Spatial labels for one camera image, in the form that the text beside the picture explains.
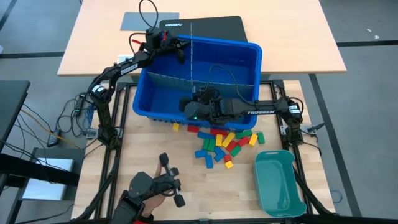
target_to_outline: desk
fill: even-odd
[[[288,96],[304,100],[299,81],[284,81],[284,83]],[[155,210],[156,220],[269,217],[257,205],[252,163],[254,156],[260,151],[281,149],[276,116],[258,116],[257,124],[253,128],[255,131],[264,132],[265,145],[257,145],[254,148],[244,146],[233,159],[234,167],[230,170],[222,162],[216,163],[213,169],[207,169],[204,159],[194,157],[194,151],[201,148],[203,140],[198,139],[194,133],[186,132],[186,126],[182,126],[179,132],[174,132],[170,123],[151,121],[135,114],[131,109],[135,90],[132,88],[129,95],[115,205],[137,172],[144,171],[154,175],[159,154],[166,152],[169,155],[170,165],[178,167],[180,171],[179,178],[186,206],[177,208],[174,201],[168,198],[159,209]],[[120,108],[123,106],[123,98],[121,95]],[[260,99],[272,99],[269,85],[260,87]],[[306,106],[303,119],[304,124],[310,123]],[[98,124],[98,117],[95,115],[91,126],[96,127]],[[304,140],[316,144],[314,138],[310,136],[305,136]],[[94,143],[87,152],[98,145],[98,142]],[[334,211],[318,149],[308,145],[300,146],[299,149],[307,185],[327,209]],[[98,148],[84,161],[72,218],[84,211],[98,189],[104,150],[104,146]],[[104,198],[103,214],[106,213],[107,195]]]
[[[261,46],[263,73],[338,73],[346,67],[317,0],[155,0],[159,12],[181,19],[242,17],[249,42]],[[139,1],[85,0],[76,19],[58,75],[97,75],[131,55],[131,31],[120,31],[125,12]],[[143,12],[154,12],[145,2]],[[143,35],[134,37],[144,41]]]

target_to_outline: green block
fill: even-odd
[[[266,140],[264,139],[264,134],[262,132],[257,133],[257,140],[259,141],[259,144],[265,144]]]
[[[247,130],[247,131],[242,131],[240,133],[236,133],[235,138],[236,139],[242,139],[245,136],[251,136],[253,134],[253,132],[251,130]]]
[[[215,139],[209,139],[209,145],[207,147],[207,151],[214,152],[214,147],[215,146],[216,146],[216,140]]]
[[[204,140],[203,147],[202,147],[203,150],[207,151],[207,148],[209,147],[209,142],[210,142],[210,139],[205,139]]]
[[[235,146],[235,148],[230,152],[232,157],[238,155],[238,153],[242,150],[241,146]]]

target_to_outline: yellow block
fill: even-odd
[[[234,164],[232,163],[232,161],[228,161],[225,163],[225,166],[230,169],[232,168],[232,166],[234,166]]]
[[[223,145],[223,135],[217,134],[216,135],[216,146],[222,146],[222,145]]]
[[[223,146],[227,147],[229,143],[235,138],[235,133],[230,132],[223,142]]]
[[[254,146],[257,142],[257,137],[258,137],[257,134],[252,134],[249,141],[249,145]]]
[[[174,130],[174,131],[178,131],[179,129],[180,129],[180,124],[174,123],[174,124],[173,124],[173,130]]]

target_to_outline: red wire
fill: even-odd
[[[141,42],[139,42],[138,40],[134,40],[134,39],[131,39],[131,42],[134,42],[136,44],[141,44]]]

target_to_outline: toy block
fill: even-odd
[[[228,162],[225,163],[225,166],[226,166],[228,169],[230,169],[230,168],[232,168],[232,166],[234,166],[234,164],[232,163],[232,161],[228,161]]]
[[[214,147],[214,152],[218,155],[220,153],[223,153],[224,151],[220,147]]]
[[[231,152],[237,145],[238,143],[236,141],[231,141],[230,144],[226,147],[226,150],[228,152]]]
[[[193,133],[198,133],[199,132],[199,127],[198,126],[188,125],[187,131],[193,132]]]
[[[242,150],[241,146],[235,146],[235,148],[230,152],[232,157],[238,155],[238,153]]]
[[[174,124],[173,124],[173,130],[174,130],[174,131],[179,131],[179,129],[180,129],[180,124],[174,123]]]
[[[202,158],[202,157],[206,157],[207,156],[207,152],[204,150],[197,150],[195,152],[195,158]]]
[[[202,131],[198,132],[198,138],[203,138],[203,139],[215,139],[215,136],[209,133],[204,133]]]
[[[213,158],[211,158],[211,155],[206,156],[206,167],[207,169],[213,168]]]
[[[251,130],[242,131],[242,132],[240,132],[240,133],[236,133],[236,138],[237,138],[237,139],[242,139],[243,137],[245,137],[245,136],[250,136],[250,135],[252,135],[252,134],[253,134],[253,132],[252,132]]]
[[[209,139],[209,145],[207,146],[207,151],[214,152],[214,146],[216,144],[216,140]]]
[[[219,130],[219,129],[211,128],[210,129],[210,134],[214,134],[214,135],[221,134],[221,135],[227,136],[228,135],[228,131],[227,130]]]
[[[266,140],[264,139],[264,134],[262,132],[257,133],[259,144],[265,144]]]
[[[249,143],[249,141],[250,141],[250,138],[245,136],[241,140],[238,141],[238,145],[242,147],[245,144]]]
[[[257,141],[257,134],[252,134],[249,141],[249,145],[254,146],[256,144],[256,141]]]
[[[228,161],[231,161],[231,160],[232,160],[231,155],[225,155],[225,156],[224,156],[224,161],[225,161],[225,162],[228,162]]]
[[[230,132],[223,142],[224,147],[228,147],[229,143],[235,138],[235,133]]]
[[[217,134],[216,135],[216,146],[222,146],[222,145],[223,145],[223,135]]]
[[[202,147],[203,150],[207,151],[207,148],[209,147],[209,141],[210,141],[209,139],[205,139],[203,141],[203,147]]]
[[[214,160],[215,160],[216,162],[219,162],[220,160],[222,160],[222,159],[224,158],[224,156],[225,156],[225,152],[219,153],[219,154],[217,154],[217,155],[214,157]]]

